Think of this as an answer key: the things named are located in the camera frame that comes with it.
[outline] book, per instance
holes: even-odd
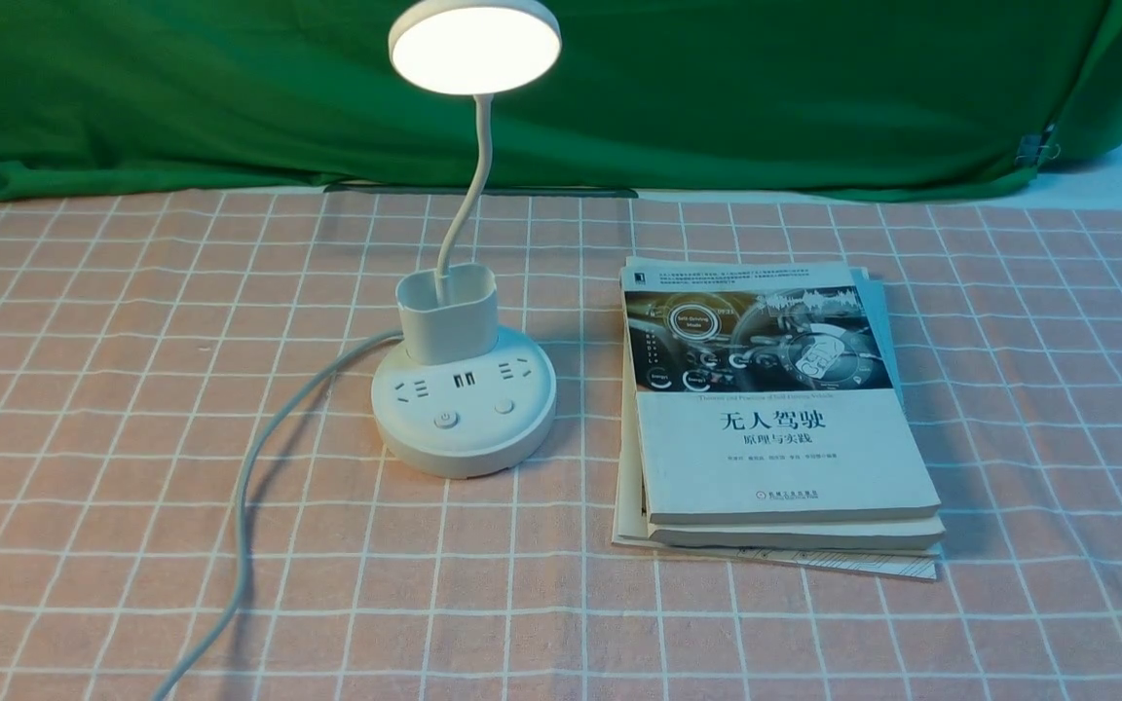
[[[861,296],[867,302],[868,316],[874,323],[877,341],[884,341],[884,347],[892,349],[890,316],[885,310],[884,289],[876,280],[868,279],[864,270],[856,269],[855,271],[858,274],[855,278],[855,284],[859,289]],[[899,394],[898,365],[892,351],[885,354],[885,363],[888,372],[890,372],[892,380],[894,380],[896,394]],[[917,551],[827,551],[754,546],[684,547],[671,546],[654,541],[650,536],[650,524],[646,522],[646,509],[643,506],[643,476],[636,421],[635,377],[633,377],[628,347],[626,357],[624,357],[623,450],[620,450],[618,462],[611,542],[615,545],[649,547],[649,550],[666,551],[668,553],[760,560],[760,562],[766,563],[800,564],[806,568],[840,570],[842,572],[877,573],[877,575],[927,581],[938,579],[938,569],[936,569],[934,561],[940,554],[940,550],[936,545],[927,547],[927,550]]]
[[[631,259],[623,288],[650,525],[935,517],[847,267]]]
[[[859,550],[872,553],[919,551],[932,547],[947,533],[941,519],[650,525],[649,537],[683,547],[792,547],[792,550]]]

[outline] pink checkered tablecloth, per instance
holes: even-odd
[[[0,700],[150,695],[231,592],[255,431],[396,324],[454,209],[0,205]],[[557,365],[548,444],[415,474],[357,363],[268,444],[254,591],[176,698],[1122,701],[1122,212],[490,196],[471,228]],[[940,581],[609,545],[631,253],[885,280]]]

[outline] power button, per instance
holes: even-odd
[[[458,413],[440,412],[435,416],[435,427],[453,427],[458,425]]]

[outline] lamp base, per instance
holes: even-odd
[[[402,462],[445,479],[467,479],[525,461],[548,439],[558,381],[543,348],[498,329],[493,350],[423,366],[397,345],[370,382],[375,424]]]

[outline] green backdrop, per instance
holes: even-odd
[[[469,100],[387,63],[408,0],[0,0],[0,200],[463,186]],[[1122,0],[550,0],[494,186],[997,195],[1122,142]]]

